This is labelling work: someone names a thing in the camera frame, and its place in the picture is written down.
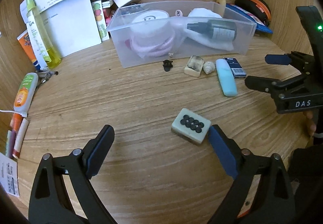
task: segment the human hand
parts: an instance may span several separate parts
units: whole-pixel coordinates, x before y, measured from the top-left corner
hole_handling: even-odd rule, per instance
[[[316,131],[316,124],[313,122],[313,112],[312,111],[305,111],[303,112],[304,116],[306,117],[306,127],[307,132],[310,136],[313,136]]]

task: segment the sunscreen tube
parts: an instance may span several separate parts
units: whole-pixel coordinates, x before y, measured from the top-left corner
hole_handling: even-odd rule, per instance
[[[14,110],[19,113],[28,113],[31,100],[33,99],[33,95],[38,83],[38,74],[36,73],[28,73],[25,78],[22,80],[21,85],[19,87],[19,91],[17,93],[15,102],[14,102]]]
[[[21,150],[22,141],[24,140],[28,125],[29,125],[28,120],[26,118],[24,118],[22,120],[21,126],[19,128],[19,131],[18,131],[18,134],[17,134],[17,137],[16,137],[16,141],[15,141],[15,146],[14,146],[14,149],[12,151],[12,156],[14,158],[18,159],[19,156],[20,156],[20,150]]]

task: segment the seashell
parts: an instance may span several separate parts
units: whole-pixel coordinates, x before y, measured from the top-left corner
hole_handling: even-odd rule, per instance
[[[215,64],[213,62],[205,62],[203,65],[204,72],[208,75],[211,74],[215,70]]]

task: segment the blue soap bar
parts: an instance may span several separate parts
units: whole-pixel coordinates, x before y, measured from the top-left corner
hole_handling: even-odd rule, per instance
[[[237,86],[235,85],[235,78],[227,61],[224,59],[217,59],[215,61],[215,66],[224,95],[229,97],[236,96],[238,91]]]

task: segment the blue gripper pad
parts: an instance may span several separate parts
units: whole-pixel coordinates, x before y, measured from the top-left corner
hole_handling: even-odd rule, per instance
[[[270,65],[290,65],[292,59],[287,55],[266,55],[264,57],[266,63]]]
[[[232,151],[234,153],[231,152],[225,141],[232,145],[234,149]],[[211,143],[216,155],[218,156],[226,174],[235,179],[239,173],[237,170],[238,162],[236,160],[236,158],[238,159],[240,157],[239,146],[235,143],[234,140],[228,139],[218,125],[213,125],[209,128],[209,142]]]
[[[91,179],[91,177],[98,174],[102,166],[102,163],[112,146],[112,143],[114,141],[113,127],[105,125],[96,137],[96,139],[92,140],[98,140],[98,142],[93,147],[93,150],[89,154],[88,159],[86,161],[87,171],[85,175],[88,179]]]

